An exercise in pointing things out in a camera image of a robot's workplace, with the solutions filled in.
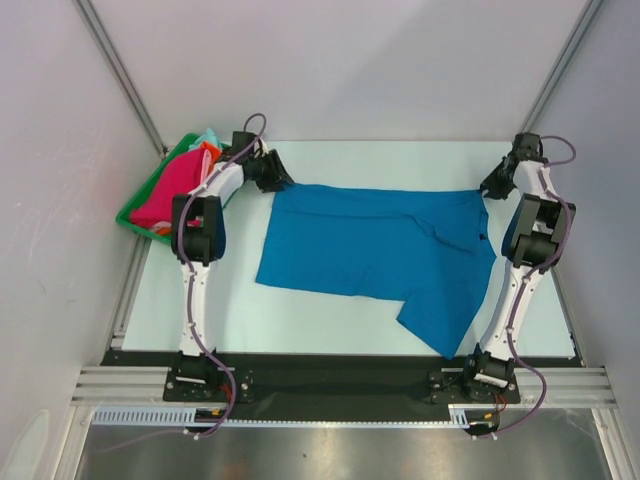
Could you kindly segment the blue t shirt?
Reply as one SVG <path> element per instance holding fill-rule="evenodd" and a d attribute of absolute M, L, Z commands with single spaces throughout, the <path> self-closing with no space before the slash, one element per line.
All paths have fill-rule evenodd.
<path fill-rule="evenodd" d="M 276 194 L 256 281 L 399 301 L 399 324 L 451 359 L 496 259 L 477 190 L 298 184 Z"/>

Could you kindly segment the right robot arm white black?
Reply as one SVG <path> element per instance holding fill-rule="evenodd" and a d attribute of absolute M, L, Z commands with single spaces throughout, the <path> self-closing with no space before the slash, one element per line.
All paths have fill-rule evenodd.
<path fill-rule="evenodd" d="M 506 173 L 520 194 L 501 246 L 505 275 L 490 324 L 467 357 L 460 386 L 472 402 L 488 402 L 515 384 L 518 337 L 543 276 L 560 260 L 573 226 L 576 207 L 564 200 L 551 180 L 557 164 L 544 157 L 505 158 L 491 177 Z"/>

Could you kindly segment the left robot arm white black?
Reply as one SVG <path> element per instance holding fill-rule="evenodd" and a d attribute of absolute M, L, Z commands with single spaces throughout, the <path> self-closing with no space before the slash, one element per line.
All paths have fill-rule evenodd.
<path fill-rule="evenodd" d="M 207 337 L 207 291 L 226 250 L 224 206 L 247 182 L 272 193 L 294 180 L 275 149 L 224 154 L 217 161 L 207 154 L 200 182 L 172 199 L 171 248 L 183 275 L 184 317 L 179 353 L 170 367 L 173 377 L 167 381 L 170 391 L 187 388 L 207 400 L 225 383 L 215 343 Z"/>

